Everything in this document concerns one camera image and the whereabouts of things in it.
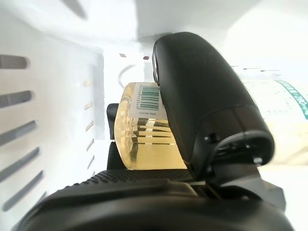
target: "yellow liquid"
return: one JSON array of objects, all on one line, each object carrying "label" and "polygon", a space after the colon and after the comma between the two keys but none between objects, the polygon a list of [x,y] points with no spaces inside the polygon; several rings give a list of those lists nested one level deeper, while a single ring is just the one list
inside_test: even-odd
[{"label": "yellow liquid", "polygon": [[186,168],[167,120],[131,118],[135,83],[123,92],[115,120],[115,142],[128,169]]}]

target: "clear plastic bottle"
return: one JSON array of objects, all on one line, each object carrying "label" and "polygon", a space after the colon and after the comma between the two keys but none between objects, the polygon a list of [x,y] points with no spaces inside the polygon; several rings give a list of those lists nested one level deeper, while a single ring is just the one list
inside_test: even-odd
[{"label": "clear plastic bottle", "polygon": [[308,86],[296,81],[242,79],[275,140],[271,165],[308,164]]},{"label": "clear plastic bottle", "polygon": [[128,169],[186,168],[156,83],[129,83],[115,119],[115,142]]}]

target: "white bin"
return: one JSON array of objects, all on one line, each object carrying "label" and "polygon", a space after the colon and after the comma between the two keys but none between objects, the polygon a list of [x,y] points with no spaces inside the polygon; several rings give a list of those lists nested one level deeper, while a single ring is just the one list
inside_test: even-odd
[{"label": "white bin", "polygon": [[[127,83],[153,80],[154,41],[179,31],[204,37],[231,65],[308,83],[306,0],[0,0],[1,231],[106,168],[107,105]],[[307,230],[297,213],[308,207],[307,169],[261,172]]]}]

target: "bottle label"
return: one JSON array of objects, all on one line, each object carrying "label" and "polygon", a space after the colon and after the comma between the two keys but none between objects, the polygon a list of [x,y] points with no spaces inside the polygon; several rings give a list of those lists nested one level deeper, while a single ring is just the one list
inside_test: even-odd
[{"label": "bottle label", "polygon": [[167,120],[159,86],[156,83],[136,83],[129,116]]},{"label": "bottle label", "polygon": [[263,118],[308,120],[308,101],[283,80],[242,80]]}]

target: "black device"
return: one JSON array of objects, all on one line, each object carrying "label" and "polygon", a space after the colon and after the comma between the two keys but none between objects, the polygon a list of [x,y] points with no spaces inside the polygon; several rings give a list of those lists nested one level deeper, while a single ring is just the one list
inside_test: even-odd
[{"label": "black device", "polygon": [[[112,143],[109,170],[47,197],[16,230],[293,230],[282,189],[257,169],[272,159],[272,135],[221,55],[182,32],[155,43],[153,66],[188,169],[132,171],[121,163],[112,169],[112,161],[120,162]],[[112,136],[114,116],[108,120]]]}]

